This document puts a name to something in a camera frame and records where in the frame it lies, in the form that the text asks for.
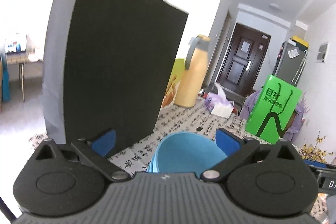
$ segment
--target black paper bag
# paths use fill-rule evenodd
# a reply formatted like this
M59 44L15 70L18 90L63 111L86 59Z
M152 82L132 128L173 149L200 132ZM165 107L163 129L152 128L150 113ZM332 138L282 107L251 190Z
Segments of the black paper bag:
M76 0L64 65L67 141L152 133L188 14L162 0Z

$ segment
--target door handle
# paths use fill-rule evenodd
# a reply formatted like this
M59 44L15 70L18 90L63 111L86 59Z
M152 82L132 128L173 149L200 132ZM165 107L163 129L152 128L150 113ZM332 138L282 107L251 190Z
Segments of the door handle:
M251 66L251 60L249 61L249 63L247 64L247 67L246 67L246 71L248 71L249 70L249 68L250 68L250 66Z

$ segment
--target yellow thermos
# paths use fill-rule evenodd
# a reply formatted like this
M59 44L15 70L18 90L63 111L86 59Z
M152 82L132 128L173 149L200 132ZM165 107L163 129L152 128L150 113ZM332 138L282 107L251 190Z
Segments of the yellow thermos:
M177 90L175 105L193 107L208 69L210 38L198 35L190 40L185 69Z

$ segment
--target yellow lid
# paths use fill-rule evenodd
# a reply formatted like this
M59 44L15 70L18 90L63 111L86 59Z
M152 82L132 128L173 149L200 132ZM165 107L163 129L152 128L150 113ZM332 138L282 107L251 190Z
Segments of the yellow lid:
M297 42L297 43L300 43L300 44L302 44L302 45L304 45L304 46L306 46L306 47L309 47L309 43L307 42L307 41L304 41L303 39L301 39L300 37L298 37L298 36L293 36L292 38L291 38L291 40L293 40L293 41L295 41L295 42Z
M204 41L209 42L210 41L210 37L206 37L205 35L199 34L197 37L201 38Z

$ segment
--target television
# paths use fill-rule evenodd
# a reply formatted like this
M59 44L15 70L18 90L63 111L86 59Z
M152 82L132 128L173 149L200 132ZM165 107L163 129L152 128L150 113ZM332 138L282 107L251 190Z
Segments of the television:
M17 33L5 39L5 53L15 54L26 51L27 36Z

